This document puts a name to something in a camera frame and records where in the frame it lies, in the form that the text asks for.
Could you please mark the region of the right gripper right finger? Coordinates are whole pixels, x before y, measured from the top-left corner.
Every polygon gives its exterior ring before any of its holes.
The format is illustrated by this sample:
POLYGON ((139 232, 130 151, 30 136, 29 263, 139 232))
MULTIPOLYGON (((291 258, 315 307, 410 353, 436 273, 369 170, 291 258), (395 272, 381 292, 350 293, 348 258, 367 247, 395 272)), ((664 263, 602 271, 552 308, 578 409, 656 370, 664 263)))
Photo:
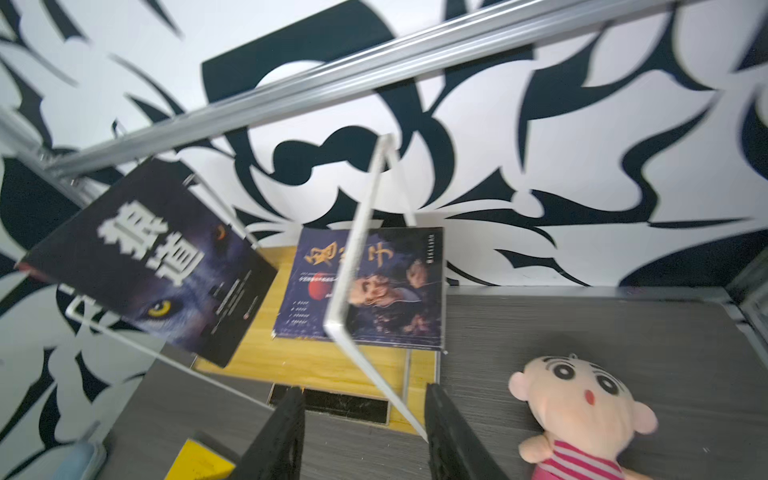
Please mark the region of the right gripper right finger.
POLYGON ((439 384, 427 385, 425 422, 432 479, 508 478, 439 384))

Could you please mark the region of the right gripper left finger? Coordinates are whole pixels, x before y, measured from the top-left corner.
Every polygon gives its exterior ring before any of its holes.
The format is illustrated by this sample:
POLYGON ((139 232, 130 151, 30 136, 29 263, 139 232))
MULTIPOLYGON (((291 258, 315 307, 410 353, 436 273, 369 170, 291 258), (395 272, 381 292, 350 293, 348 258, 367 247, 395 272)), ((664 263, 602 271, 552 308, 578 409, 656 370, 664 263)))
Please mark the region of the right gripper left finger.
POLYGON ((300 388, 292 387, 228 479, 299 479, 304 438, 305 399, 300 388))

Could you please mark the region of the purple book orange calligraphy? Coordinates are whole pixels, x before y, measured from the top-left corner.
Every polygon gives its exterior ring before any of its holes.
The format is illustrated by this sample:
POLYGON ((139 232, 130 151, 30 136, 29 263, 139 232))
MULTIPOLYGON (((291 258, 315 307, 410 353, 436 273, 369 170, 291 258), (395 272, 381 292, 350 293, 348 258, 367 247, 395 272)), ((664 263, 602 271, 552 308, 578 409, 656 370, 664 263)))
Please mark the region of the purple book orange calligraphy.
MULTIPOLYGON (((327 340, 325 313, 348 236, 346 230, 302 230, 274 337, 327 340)), ((443 348, 444 245, 441 227, 369 231, 348 294, 346 327, 356 343, 443 348)))

